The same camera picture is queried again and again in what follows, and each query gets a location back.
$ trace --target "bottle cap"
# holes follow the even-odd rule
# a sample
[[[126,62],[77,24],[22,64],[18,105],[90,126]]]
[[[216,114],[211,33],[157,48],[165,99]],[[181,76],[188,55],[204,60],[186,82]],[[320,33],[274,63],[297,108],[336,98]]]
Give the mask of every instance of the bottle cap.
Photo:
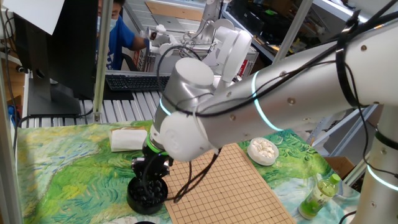
[[[339,177],[337,174],[332,174],[332,175],[329,177],[329,180],[330,180],[330,182],[331,182],[332,184],[337,184],[341,179],[340,179],[340,177]]]

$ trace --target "aluminum pole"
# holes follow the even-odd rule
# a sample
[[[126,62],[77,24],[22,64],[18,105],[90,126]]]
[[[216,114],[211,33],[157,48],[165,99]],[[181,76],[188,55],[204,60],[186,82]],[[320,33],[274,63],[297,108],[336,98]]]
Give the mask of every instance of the aluminum pole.
[[[303,0],[301,2],[297,14],[293,19],[292,25],[290,25],[290,28],[285,36],[285,39],[282,42],[282,45],[280,46],[280,49],[276,54],[272,64],[277,64],[278,62],[280,62],[280,60],[286,57],[286,54],[289,51],[290,46],[292,45],[293,40],[297,35],[297,32],[299,31],[301,25],[303,24],[305,16],[307,16],[307,13],[311,8],[312,1],[313,0]]]
[[[109,33],[111,32],[113,0],[102,1],[101,26],[99,28],[98,62],[94,95],[94,122],[101,121],[102,101],[104,97],[105,71],[108,59]]]
[[[0,209],[4,223],[22,223],[18,179],[11,144],[10,120],[7,110],[6,87],[0,64]]]

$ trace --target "blue led ring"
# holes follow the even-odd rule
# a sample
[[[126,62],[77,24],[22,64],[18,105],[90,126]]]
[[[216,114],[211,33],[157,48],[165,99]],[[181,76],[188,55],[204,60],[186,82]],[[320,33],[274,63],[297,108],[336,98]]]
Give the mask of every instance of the blue led ring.
[[[256,72],[256,73],[254,74],[253,79],[252,79],[252,82],[251,82],[251,91],[252,91],[252,94],[253,94],[253,98],[257,96],[257,94],[256,94],[256,78],[257,78],[257,74],[258,74],[258,73],[259,73],[259,72]],[[258,99],[255,99],[255,100],[254,100],[254,104],[255,104],[256,109],[257,109],[257,111],[259,112],[259,115],[261,116],[262,120],[263,120],[266,124],[268,124],[268,126],[269,126],[270,128],[272,128],[272,129],[275,130],[275,131],[283,131],[283,129],[277,128],[275,125],[273,125],[273,124],[268,120],[267,116],[264,114],[264,112],[262,111],[262,109],[261,109],[261,107],[260,107],[260,103],[259,103],[259,100],[258,100]]]

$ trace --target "wooden grid board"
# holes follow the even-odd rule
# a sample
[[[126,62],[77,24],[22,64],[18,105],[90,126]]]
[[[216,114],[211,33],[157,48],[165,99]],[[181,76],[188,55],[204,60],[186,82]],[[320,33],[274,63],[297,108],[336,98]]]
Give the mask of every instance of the wooden grid board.
[[[145,4],[152,14],[189,19],[193,21],[201,21],[201,18],[203,17],[203,14],[200,11],[194,9],[185,9],[150,1],[145,2]]]
[[[193,175],[205,168],[213,152],[192,161]],[[169,197],[187,182],[189,165],[174,162],[165,178]],[[174,224],[296,223],[237,144],[223,148],[206,177],[179,203],[165,203]]]

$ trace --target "white paper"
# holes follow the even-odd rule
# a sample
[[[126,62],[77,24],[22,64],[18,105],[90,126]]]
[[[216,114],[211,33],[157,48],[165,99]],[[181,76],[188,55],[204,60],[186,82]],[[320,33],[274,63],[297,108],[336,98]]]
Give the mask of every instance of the white paper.
[[[65,0],[4,0],[3,6],[53,34]]]

